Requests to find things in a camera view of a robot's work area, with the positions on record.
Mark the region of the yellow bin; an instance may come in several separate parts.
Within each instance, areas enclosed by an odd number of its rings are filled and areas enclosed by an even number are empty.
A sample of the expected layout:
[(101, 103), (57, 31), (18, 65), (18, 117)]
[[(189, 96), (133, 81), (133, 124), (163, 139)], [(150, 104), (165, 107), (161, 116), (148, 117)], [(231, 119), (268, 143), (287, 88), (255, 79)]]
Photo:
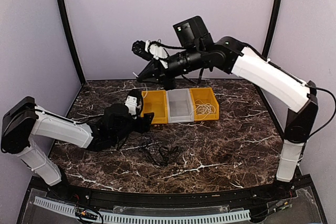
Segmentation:
[(212, 88), (189, 88), (194, 121), (213, 121), (219, 119), (219, 104)]
[(153, 112), (152, 124), (168, 124), (166, 91), (142, 91), (142, 96), (144, 106), (141, 116)]

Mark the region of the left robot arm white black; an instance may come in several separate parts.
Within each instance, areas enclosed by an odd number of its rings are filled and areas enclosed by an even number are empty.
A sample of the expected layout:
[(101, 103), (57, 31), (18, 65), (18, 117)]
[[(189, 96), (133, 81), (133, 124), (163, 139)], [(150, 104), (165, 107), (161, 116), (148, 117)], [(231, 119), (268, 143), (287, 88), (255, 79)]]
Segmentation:
[(74, 197), (66, 176), (35, 143), (35, 135), (54, 138), (92, 152), (116, 147), (130, 133), (148, 132), (154, 113), (142, 113), (142, 98), (127, 96), (104, 110), (95, 123), (78, 122), (43, 109), (25, 97), (3, 117), (1, 151), (19, 157), (63, 201)]

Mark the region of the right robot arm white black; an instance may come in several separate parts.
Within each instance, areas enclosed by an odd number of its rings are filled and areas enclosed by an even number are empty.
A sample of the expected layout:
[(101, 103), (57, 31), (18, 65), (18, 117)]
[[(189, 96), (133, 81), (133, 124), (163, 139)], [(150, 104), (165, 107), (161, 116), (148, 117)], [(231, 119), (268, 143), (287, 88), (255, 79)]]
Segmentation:
[(314, 82), (303, 81), (264, 58), (245, 42), (230, 36), (213, 41), (200, 16), (177, 23), (173, 28), (180, 41), (174, 55), (169, 55), (169, 46), (159, 41), (133, 43), (132, 52), (148, 63), (137, 81), (172, 90), (178, 76), (198, 69), (219, 69), (250, 81), (282, 101), (288, 107), (284, 143), (277, 181), (268, 187), (269, 197), (280, 199), (288, 191), (287, 183), (293, 179), (307, 141), (315, 134), (319, 88)]

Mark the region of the yellow bin front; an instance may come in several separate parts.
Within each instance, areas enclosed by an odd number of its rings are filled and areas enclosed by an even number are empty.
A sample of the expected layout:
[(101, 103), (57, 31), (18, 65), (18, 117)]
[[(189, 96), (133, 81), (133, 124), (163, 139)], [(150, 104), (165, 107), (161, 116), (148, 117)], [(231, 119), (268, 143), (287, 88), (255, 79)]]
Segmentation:
[(219, 119), (219, 104), (212, 88), (189, 88), (194, 121), (213, 121)]

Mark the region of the white translucent bin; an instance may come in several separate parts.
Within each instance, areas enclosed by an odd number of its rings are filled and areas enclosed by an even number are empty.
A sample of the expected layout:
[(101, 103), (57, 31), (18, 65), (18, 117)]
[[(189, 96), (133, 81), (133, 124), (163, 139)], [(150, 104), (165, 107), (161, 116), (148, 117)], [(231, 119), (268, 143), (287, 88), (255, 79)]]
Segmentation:
[(193, 102), (188, 88), (166, 91), (166, 99), (169, 124), (194, 121)]

